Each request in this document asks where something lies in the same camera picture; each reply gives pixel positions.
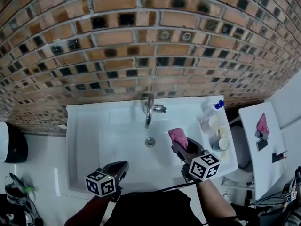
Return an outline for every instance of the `person's left arm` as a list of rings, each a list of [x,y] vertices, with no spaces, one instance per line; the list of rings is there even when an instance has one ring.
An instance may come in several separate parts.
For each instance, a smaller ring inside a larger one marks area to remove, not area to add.
[[[100,198],[95,196],[92,198],[81,211],[67,220],[64,226],[99,226],[111,197]]]

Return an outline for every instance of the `small table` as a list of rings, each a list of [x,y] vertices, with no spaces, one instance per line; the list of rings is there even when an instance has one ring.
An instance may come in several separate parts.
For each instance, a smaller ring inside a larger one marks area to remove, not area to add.
[[[246,190],[255,191],[255,199],[261,198],[281,177],[286,169],[286,159],[272,163],[272,154],[285,151],[280,127],[271,102],[242,108],[238,110],[239,117],[232,120],[229,125],[241,121],[248,142],[255,180],[255,187],[246,187]],[[259,139],[255,136],[257,124],[262,114],[266,115],[270,131],[268,145],[262,150],[257,150],[256,143]]]

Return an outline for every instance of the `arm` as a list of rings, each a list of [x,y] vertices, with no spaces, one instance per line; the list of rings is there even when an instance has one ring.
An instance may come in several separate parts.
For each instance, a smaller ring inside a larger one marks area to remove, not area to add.
[[[198,197],[208,222],[215,218],[234,217],[236,213],[210,180],[197,184]]]
[[[81,211],[70,218],[64,226],[99,226],[111,197],[92,198]]]

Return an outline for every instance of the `brick wall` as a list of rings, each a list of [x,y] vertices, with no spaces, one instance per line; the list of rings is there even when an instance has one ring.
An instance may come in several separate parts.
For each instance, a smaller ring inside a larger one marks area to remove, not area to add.
[[[0,0],[0,119],[63,133],[66,105],[262,101],[300,67],[301,0]]]

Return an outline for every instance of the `drain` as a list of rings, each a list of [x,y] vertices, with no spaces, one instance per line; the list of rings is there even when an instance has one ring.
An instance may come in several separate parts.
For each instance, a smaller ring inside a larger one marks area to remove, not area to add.
[[[148,137],[148,138],[146,138],[146,140],[145,140],[145,144],[146,144],[146,146],[147,147],[154,147],[154,145],[156,144],[156,141],[155,141],[155,139],[154,138],[152,138],[152,137]]]

